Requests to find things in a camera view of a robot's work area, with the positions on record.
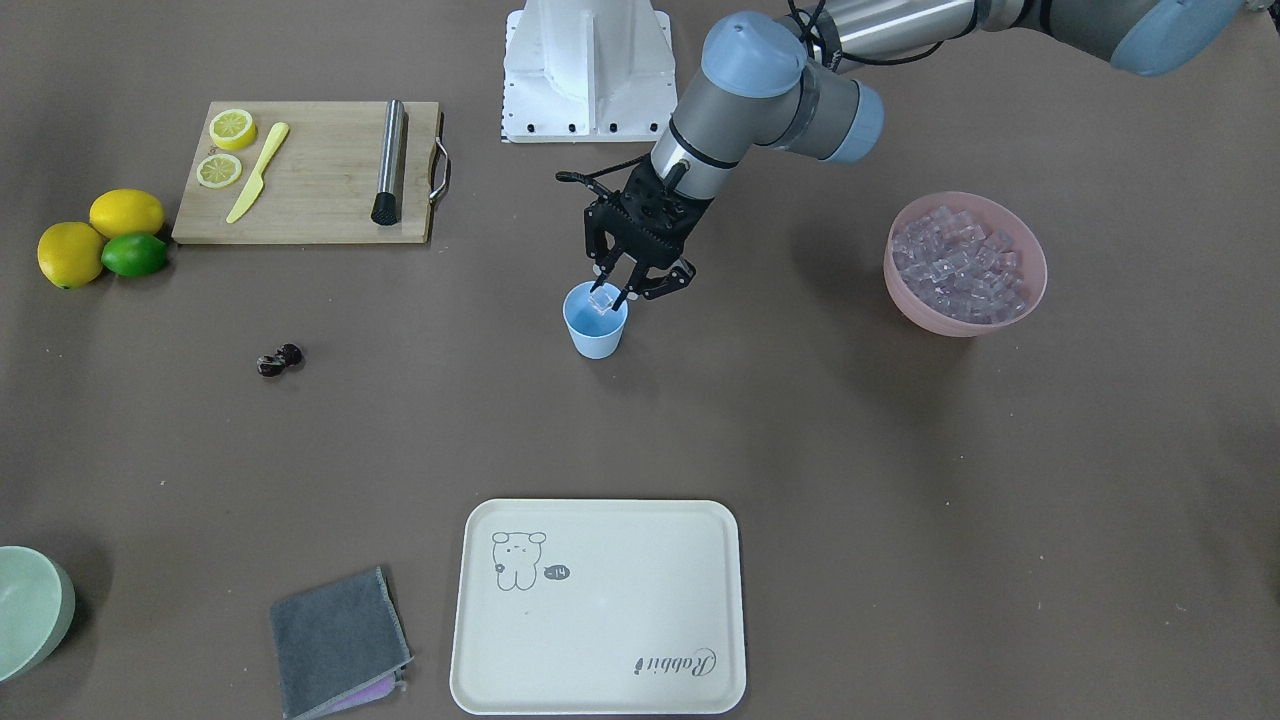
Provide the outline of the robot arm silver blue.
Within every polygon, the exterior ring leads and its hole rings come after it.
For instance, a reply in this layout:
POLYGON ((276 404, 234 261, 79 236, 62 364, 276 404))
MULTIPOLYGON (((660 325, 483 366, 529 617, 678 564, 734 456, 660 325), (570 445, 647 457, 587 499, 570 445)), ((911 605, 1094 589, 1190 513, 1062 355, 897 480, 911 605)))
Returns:
POLYGON ((585 209, 588 290, 600 309, 685 288, 685 243, 754 147, 852 164, 877 143, 884 104, 846 73, 928 58, 977 31, 1032 29, 1135 76, 1162 76, 1204 50, 1239 1, 819 1, 785 15, 737 12, 703 44, 698 73, 646 155, 608 190, 598 174, 559 172, 595 193, 585 209))

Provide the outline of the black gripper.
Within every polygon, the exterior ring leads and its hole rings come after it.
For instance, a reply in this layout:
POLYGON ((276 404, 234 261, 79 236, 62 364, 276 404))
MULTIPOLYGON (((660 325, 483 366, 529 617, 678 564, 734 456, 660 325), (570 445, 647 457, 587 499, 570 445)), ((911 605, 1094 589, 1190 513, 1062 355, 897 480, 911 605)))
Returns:
POLYGON ((623 255, 635 268, 612 304, 614 311, 631 299, 655 300, 686 288, 696 268, 684 260, 685 242, 710 201, 668 188, 649 161, 599 181, 614 192, 596 196, 584 210, 585 252, 596 270, 590 292, 609 279, 623 255))

